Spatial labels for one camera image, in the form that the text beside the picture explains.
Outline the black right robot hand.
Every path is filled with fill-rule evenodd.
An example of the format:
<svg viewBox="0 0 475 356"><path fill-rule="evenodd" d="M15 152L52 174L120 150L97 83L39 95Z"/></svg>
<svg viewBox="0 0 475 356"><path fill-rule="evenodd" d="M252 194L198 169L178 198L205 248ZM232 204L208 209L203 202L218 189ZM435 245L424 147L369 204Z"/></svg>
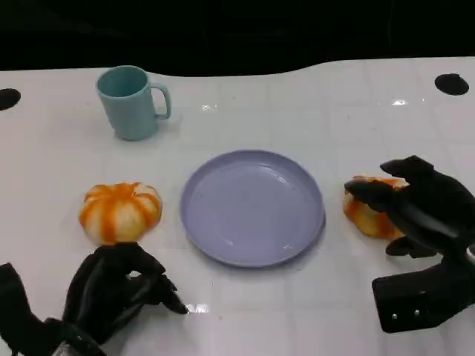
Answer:
<svg viewBox="0 0 475 356"><path fill-rule="evenodd" d="M418 156L380 164L401 187L374 178L353 178L345 191L385 215L402 236L386 247L389 256L412 258L441 254L474 264L474 195L457 179Z"/></svg>

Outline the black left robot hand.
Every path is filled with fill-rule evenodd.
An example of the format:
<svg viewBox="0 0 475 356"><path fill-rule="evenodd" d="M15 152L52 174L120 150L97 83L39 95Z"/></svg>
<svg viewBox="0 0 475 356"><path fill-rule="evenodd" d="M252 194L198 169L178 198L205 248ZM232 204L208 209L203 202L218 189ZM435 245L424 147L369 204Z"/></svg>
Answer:
<svg viewBox="0 0 475 356"><path fill-rule="evenodd" d="M73 276L62 320L102 345L145 305L160 304L176 314L189 312L165 267L138 243L104 245L89 254Z"/></svg>

